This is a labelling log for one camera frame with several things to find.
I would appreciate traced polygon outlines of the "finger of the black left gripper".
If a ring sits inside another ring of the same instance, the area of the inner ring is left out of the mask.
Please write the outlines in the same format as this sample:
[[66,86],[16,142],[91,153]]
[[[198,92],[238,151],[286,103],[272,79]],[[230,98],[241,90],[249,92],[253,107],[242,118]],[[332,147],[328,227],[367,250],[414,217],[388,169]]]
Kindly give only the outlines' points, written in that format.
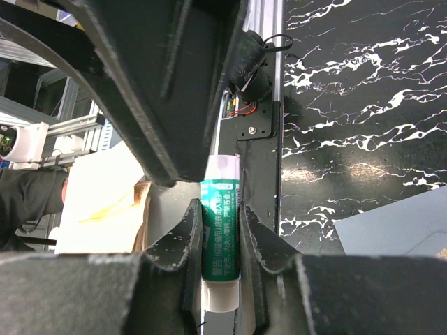
[[1,34],[85,90],[151,180],[205,176],[243,1],[58,1],[80,28],[6,1]]

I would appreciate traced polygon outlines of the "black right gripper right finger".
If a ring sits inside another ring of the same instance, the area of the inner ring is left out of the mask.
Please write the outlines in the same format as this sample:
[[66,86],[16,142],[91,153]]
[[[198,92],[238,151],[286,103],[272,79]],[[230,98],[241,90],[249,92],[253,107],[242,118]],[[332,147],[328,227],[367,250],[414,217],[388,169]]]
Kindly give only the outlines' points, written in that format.
[[446,262],[303,255],[239,208],[238,334],[445,334]]

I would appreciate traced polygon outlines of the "white green glue stick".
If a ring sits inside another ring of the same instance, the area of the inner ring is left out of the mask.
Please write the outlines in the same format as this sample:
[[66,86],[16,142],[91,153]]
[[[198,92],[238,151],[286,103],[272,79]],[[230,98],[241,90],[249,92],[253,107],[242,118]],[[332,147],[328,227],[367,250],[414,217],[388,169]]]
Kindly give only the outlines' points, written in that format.
[[239,306],[239,158],[211,155],[200,191],[204,309],[227,313]]

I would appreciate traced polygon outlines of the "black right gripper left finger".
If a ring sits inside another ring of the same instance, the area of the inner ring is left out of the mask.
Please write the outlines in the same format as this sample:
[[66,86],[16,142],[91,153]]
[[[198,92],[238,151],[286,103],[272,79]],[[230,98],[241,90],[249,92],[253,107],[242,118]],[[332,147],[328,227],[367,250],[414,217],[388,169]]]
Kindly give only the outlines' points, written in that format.
[[2,334],[198,334],[202,207],[139,253],[1,254]]

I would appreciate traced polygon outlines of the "grey paper envelope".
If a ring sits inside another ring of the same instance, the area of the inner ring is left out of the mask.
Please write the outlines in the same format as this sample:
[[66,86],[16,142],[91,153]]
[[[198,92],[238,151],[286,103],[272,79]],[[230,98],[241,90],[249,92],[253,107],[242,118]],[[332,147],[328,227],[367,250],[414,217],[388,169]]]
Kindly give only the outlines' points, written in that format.
[[335,223],[347,255],[446,258],[446,187]]

